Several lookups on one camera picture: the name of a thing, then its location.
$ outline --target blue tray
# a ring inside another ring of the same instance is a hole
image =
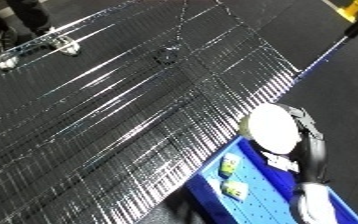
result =
[[[249,185],[248,196],[237,201],[221,194],[219,166],[226,153],[242,158],[231,180]],[[216,223],[293,224],[288,201],[294,186],[292,175],[265,165],[262,158],[242,137],[235,138],[215,154],[187,183],[186,186]],[[330,190],[330,199],[340,224],[358,224],[358,216]]]

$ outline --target floor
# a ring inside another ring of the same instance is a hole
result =
[[[48,0],[44,5],[60,26],[118,2],[94,0],[89,4],[77,0],[74,4],[73,0]],[[305,68],[349,26],[322,1],[225,2],[298,68]],[[333,0],[337,5],[348,2]],[[15,17],[7,20],[22,34],[28,34]],[[331,187],[358,213],[358,38],[321,64],[280,102],[304,107],[317,121],[327,139]],[[179,189],[140,223],[211,223],[211,220],[186,189]]]

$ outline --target metal grating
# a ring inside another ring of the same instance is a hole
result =
[[[297,72],[218,0],[127,1],[62,34],[80,56],[41,37],[0,71],[0,224],[136,222]]]

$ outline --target person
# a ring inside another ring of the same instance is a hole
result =
[[[6,0],[16,16],[36,36],[42,36],[54,32],[55,28],[50,21],[50,15],[38,2],[38,0]],[[0,55],[6,50],[16,46],[18,34],[13,27],[0,18]],[[51,38],[47,44],[58,49],[65,55],[76,56],[80,53],[79,44],[68,36]],[[8,58],[0,57],[0,68],[2,70],[13,69],[19,63],[19,57],[12,55]]]

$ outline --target shoe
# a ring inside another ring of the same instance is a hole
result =
[[[52,27],[49,29],[49,31],[46,32],[46,34],[53,33],[54,31],[55,28]],[[53,49],[57,49],[63,54],[68,56],[77,56],[81,53],[81,48],[78,42],[68,36],[62,35],[62,36],[52,37],[50,40],[47,40],[46,42]]]
[[[6,52],[16,46],[18,35],[15,29],[9,27],[7,31],[0,33],[0,69],[11,70],[19,63],[18,55]]]

